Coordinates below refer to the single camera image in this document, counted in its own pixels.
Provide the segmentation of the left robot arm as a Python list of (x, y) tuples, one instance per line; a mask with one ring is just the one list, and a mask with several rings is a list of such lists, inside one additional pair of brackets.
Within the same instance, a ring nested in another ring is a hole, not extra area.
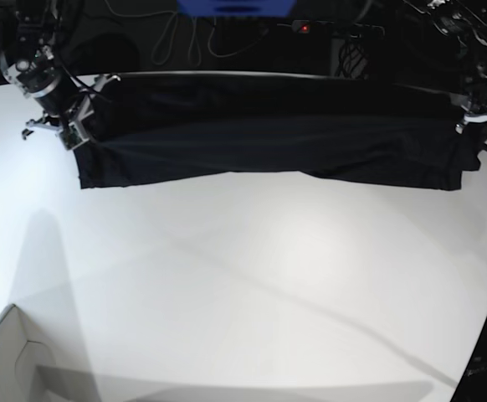
[(459, 43), (459, 106), (456, 124), (462, 133), (470, 124), (487, 124), (487, 1), (405, 1), (446, 39)]

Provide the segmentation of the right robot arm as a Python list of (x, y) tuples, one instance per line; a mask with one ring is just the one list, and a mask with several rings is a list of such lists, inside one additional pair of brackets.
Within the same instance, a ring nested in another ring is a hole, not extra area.
[(102, 94), (119, 75), (97, 75), (87, 85), (60, 56), (64, 47), (65, 1), (16, 1), (15, 39), (0, 54), (3, 78), (43, 110), (22, 130), (26, 140), (35, 131), (50, 131), (68, 151), (95, 142), (95, 101), (108, 102)]

